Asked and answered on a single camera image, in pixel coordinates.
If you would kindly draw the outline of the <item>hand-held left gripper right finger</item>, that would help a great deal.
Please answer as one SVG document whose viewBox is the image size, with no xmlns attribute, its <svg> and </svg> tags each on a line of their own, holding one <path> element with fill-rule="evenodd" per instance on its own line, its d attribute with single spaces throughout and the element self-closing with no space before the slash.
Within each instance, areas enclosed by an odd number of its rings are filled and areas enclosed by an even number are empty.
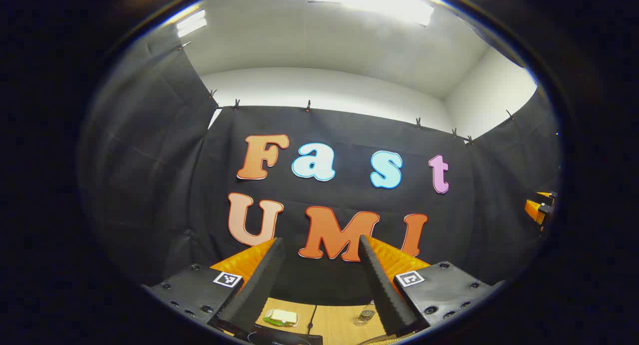
<svg viewBox="0 0 639 345">
<path fill-rule="evenodd" d="M 448 261 L 427 265 L 366 235 L 359 238 L 358 256 L 388 335 L 441 332 L 505 287 L 505 281 L 489 285 Z"/>
</svg>

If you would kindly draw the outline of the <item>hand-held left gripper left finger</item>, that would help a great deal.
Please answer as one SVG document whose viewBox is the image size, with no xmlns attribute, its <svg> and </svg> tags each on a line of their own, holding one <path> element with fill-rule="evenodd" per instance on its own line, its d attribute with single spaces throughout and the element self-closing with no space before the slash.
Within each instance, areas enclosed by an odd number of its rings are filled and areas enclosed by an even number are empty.
<svg viewBox="0 0 639 345">
<path fill-rule="evenodd" d="M 174 314 L 208 331 L 251 333 L 285 261 L 273 238 L 213 266 L 193 263 L 143 291 Z"/>
</svg>

